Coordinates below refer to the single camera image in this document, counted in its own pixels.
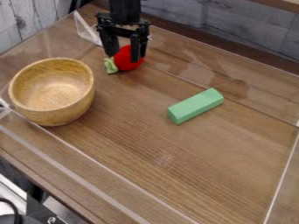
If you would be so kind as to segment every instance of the bowl rim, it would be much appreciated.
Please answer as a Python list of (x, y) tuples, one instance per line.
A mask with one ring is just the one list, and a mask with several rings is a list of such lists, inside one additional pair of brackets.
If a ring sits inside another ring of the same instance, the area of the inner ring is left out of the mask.
[[(15, 81), (16, 79), (22, 76), (22, 74), (24, 73), (24, 71), (31, 68), (32, 66), (36, 66), (47, 61), (51, 61), (51, 60), (68, 60), (68, 61), (74, 61), (76, 63), (79, 63), (82, 66), (84, 66), (84, 68), (87, 69), (88, 71), (88, 80), (90, 80), (90, 84), (88, 84), (88, 89), (87, 91), (83, 93), (83, 96), (75, 101), (75, 102), (71, 102), (68, 104), (66, 104), (63, 107), (60, 108), (54, 108), (54, 109), (34, 109), (28, 106), (26, 106), (23, 103), (19, 102), (19, 100), (15, 98), (15, 92), (14, 92), (14, 86), (15, 86)], [(66, 109), (68, 108), (70, 106), (75, 105), (78, 102), (82, 101), (82, 99), (84, 99), (87, 97), (87, 95), (90, 94), (90, 91), (92, 91), (94, 89), (94, 84), (95, 84), (95, 79), (94, 79), (94, 72), (90, 68), (90, 66), (82, 62), (80, 60), (76, 60), (76, 59), (71, 59), (71, 58), (50, 58), (50, 59), (42, 59), (42, 60), (38, 60), (35, 61), (34, 63), (31, 63), (28, 66), (26, 66), (15, 75), (15, 77), (12, 78), (11, 82), (10, 82), (10, 87), (8, 87), (8, 94), (10, 94), (10, 97), (11, 97), (11, 100), (12, 100), (12, 103), (22, 109), (27, 109), (32, 112), (51, 112), (51, 111), (56, 111), (56, 110), (62, 110), (62, 109)]]

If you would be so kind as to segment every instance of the red object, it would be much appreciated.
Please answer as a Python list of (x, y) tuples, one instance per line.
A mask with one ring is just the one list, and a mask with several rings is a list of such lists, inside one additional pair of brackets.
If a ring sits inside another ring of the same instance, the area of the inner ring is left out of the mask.
[(131, 62), (131, 45), (123, 46), (115, 55), (115, 64), (120, 71), (134, 70), (144, 63), (144, 61), (146, 59), (142, 58), (136, 63)]

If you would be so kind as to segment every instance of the green block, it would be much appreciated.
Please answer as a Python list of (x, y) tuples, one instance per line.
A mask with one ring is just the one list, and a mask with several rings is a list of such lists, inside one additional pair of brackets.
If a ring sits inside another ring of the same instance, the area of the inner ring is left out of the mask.
[(224, 102), (224, 97), (215, 88), (196, 94), (168, 108), (168, 116), (176, 124), (184, 123), (199, 114), (214, 109)]

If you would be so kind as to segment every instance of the wooden bowl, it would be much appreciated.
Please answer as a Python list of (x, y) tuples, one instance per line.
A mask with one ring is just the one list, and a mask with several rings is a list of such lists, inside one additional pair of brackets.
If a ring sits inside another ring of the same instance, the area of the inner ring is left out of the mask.
[(75, 121), (94, 100), (94, 73), (75, 59), (44, 59), (14, 77), (8, 94), (16, 111), (43, 126)]

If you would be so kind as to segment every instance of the gray wall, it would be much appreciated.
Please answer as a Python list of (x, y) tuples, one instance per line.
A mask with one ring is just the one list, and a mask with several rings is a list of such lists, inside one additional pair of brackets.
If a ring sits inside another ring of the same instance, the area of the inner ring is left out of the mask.
[(0, 53), (68, 14), (71, 0), (0, 0)]
[(299, 15), (248, 0), (143, 0), (143, 12), (299, 60)]

